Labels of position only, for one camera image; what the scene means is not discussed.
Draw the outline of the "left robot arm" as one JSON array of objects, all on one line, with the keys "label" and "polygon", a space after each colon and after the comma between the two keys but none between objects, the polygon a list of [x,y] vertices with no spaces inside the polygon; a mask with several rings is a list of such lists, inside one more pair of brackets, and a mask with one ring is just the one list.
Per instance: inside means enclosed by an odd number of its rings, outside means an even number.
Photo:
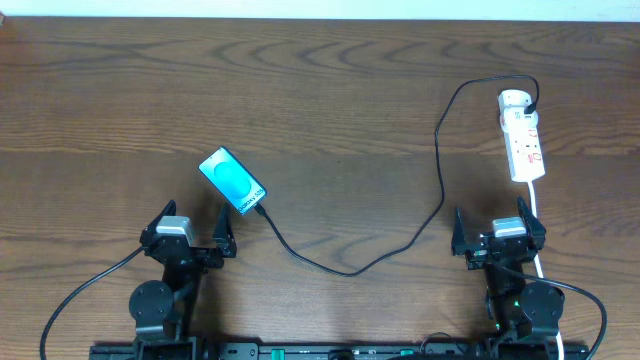
[{"label": "left robot arm", "polygon": [[131,294],[129,312],[136,322],[136,359],[208,359],[206,340],[190,334],[202,277],[234,258],[237,245],[229,206],[223,205],[212,235],[211,247],[194,244],[191,220],[176,214],[171,200],[143,230],[142,252],[163,266],[160,280],[139,285]]}]

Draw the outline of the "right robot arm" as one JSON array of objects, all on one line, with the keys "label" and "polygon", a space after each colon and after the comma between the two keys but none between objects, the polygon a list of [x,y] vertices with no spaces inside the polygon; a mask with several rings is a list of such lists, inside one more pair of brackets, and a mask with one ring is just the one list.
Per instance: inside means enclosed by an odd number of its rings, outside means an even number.
[{"label": "right robot arm", "polygon": [[531,348],[548,351],[564,310],[562,290],[539,277],[525,278],[523,265],[544,247],[546,228],[524,199],[517,206],[517,216],[495,220],[491,231],[476,237],[466,231],[461,211],[455,211],[452,254],[463,256],[468,269],[484,272],[485,304],[497,334],[484,340],[483,347],[494,359],[521,357]]}]

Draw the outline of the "Galaxy smartphone cyan screen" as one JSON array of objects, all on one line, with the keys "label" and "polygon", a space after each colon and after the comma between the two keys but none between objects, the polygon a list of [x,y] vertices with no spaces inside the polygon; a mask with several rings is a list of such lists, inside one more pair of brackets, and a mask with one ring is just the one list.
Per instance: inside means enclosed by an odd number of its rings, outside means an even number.
[{"label": "Galaxy smartphone cyan screen", "polygon": [[224,146],[206,158],[198,169],[241,215],[267,196],[266,188]]}]

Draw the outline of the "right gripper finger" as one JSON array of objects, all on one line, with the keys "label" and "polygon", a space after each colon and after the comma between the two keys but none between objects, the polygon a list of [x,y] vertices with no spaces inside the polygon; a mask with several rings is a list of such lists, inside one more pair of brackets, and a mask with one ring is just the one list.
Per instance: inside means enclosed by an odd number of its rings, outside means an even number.
[{"label": "right gripper finger", "polygon": [[462,256],[467,252],[467,241],[461,211],[455,209],[455,224],[451,239],[451,251],[453,256]]},{"label": "right gripper finger", "polygon": [[546,228],[533,214],[522,197],[517,198],[517,206],[519,215],[524,222],[530,245],[535,248],[543,248],[546,241]]}]

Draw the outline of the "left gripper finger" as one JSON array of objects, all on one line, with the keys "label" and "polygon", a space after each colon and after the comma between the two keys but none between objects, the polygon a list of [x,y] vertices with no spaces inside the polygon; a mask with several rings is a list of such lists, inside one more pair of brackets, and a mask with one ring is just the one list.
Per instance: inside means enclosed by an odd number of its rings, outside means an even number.
[{"label": "left gripper finger", "polygon": [[142,230],[141,239],[151,240],[157,233],[156,229],[160,221],[165,216],[174,216],[176,214],[176,202],[170,200],[163,210]]},{"label": "left gripper finger", "polygon": [[237,244],[231,226],[228,204],[224,204],[220,209],[212,239],[216,244],[216,249],[223,258],[236,257]]}]

